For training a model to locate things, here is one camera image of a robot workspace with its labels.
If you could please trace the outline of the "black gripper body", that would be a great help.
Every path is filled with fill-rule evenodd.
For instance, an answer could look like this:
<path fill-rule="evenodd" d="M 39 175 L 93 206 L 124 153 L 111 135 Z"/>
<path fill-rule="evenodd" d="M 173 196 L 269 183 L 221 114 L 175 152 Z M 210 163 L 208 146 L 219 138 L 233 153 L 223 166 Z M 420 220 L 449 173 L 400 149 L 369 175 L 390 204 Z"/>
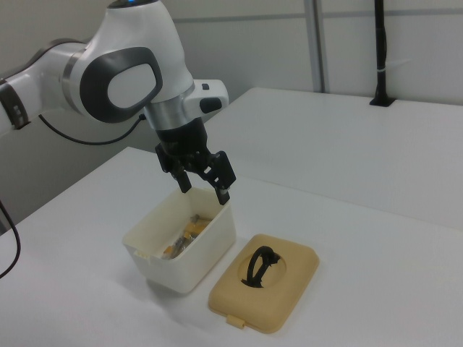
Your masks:
<path fill-rule="evenodd" d="M 170 156 L 210 155 L 207 148 L 208 135 L 201 118 L 175 129 L 157 130 L 160 144 L 156 146 L 157 154 L 165 153 Z"/>

